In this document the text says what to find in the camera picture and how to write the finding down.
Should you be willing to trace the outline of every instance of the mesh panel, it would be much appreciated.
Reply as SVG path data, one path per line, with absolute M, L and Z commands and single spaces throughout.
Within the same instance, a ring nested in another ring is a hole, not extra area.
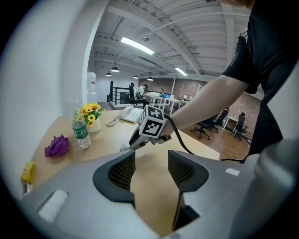
M 116 186 L 130 191 L 131 178 L 135 171 L 134 155 L 115 164 L 108 172 L 108 178 Z
M 168 156 L 168 171 L 178 187 L 182 182 L 189 180 L 194 175 L 194 169 L 192 166 L 172 155 Z

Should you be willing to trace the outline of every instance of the black cable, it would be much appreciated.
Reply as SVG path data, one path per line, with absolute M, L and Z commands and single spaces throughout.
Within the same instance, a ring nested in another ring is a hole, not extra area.
M 174 130 L 174 132 L 175 132 L 176 135 L 177 135 L 178 141 L 179 141 L 179 143 L 181 144 L 181 146 L 184 148 L 184 150 L 186 150 L 188 153 L 190 153 L 190 154 L 192 154 L 192 155 L 195 155 L 195 154 L 192 153 L 192 152 L 186 147 L 186 145 L 184 144 L 184 142 L 183 142 L 181 136 L 179 135 L 178 129 L 177 129 L 175 123 L 173 122 L 172 118 L 170 118 L 170 116 L 169 116 L 168 114 L 164 114 L 164 117 L 170 121 L 170 123 L 171 123 L 171 125 L 172 125 L 172 127 L 173 127 L 173 130 Z M 243 159 L 219 159 L 218 161 L 234 161 L 234 162 L 242 162 Z

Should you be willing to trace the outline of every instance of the white vase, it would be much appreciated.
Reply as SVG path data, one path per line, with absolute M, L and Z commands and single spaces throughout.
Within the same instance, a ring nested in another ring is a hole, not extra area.
M 99 118 L 93 122 L 93 126 L 86 126 L 88 133 L 94 133 L 101 130 L 102 125 Z

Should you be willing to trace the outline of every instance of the white telephone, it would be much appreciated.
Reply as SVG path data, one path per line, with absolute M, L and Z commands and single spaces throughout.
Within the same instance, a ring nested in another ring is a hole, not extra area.
M 142 113 L 142 109 L 138 109 L 138 108 L 134 108 L 132 105 L 126 107 L 121 115 L 120 118 L 122 120 L 126 120 L 132 123 L 136 123 L 139 119 L 139 117 L 141 116 Z
M 113 121 L 107 123 L 106 126 L 112 127 L 116 125 L 119 119 L 136 123 L 140 118 L 142 112 L 142 109 L 134 108 L 132 105 L 128 106 L 121 112 L 120 116 L 116 117 Z

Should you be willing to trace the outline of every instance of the office chair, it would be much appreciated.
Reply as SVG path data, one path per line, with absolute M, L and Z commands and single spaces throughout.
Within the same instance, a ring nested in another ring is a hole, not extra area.
M 215 119 L 216 119 L 217 115 L 218 114 L 212 116 L 211 118 L 209 118 L 207 120 L 197 123 L 200 126 L 200 128 L 195 127 L 194 129 L 191 130 L 191 132 L 194 132 L 194 131 L 199 132 L 200 133 L 199 137 L 198 137 L 199 139 L 201 138 L 201 135 L 204 134 L 208 137 L 207 140 L 210 140 L 210 136 L 208 134 L 206 134 L 204 129 L 212 129 L 215 126 Z
M 135 107 L 138 104 L 138 100 L 137 100 L 136 95 L 134 93 L 134 84 L 129 85 L 129 90 L 130 90 L 130 96 L 129 96 L 128 102 L 130 104 L 134 105 L 134 107 Z
M 244 125 L 244 121 L 245 121 L 245 113 L 242 112 L 239 115 L 239 121 L 237 123 L 237 125 L 235 126 L 235 134 L 234 137 L 238 137 L 240 139 L 240 141 L 242 140 L 241 136 L 242 133 L 247 133 L 246 128 L 248 128 L 247 126 L 244 126 L 245 128 L 243 129 L 243 125 Z
M 216 127 L 216 125 L 222 126 L 222 122 L 227 115 L 228 115 L 228 108 L 223 110 L 221 115 L 217 117 L 217 119 L 215 120 L 215 126 L 213 128 L 217 131 L 217 133 L 219 132 L 219 129 Z

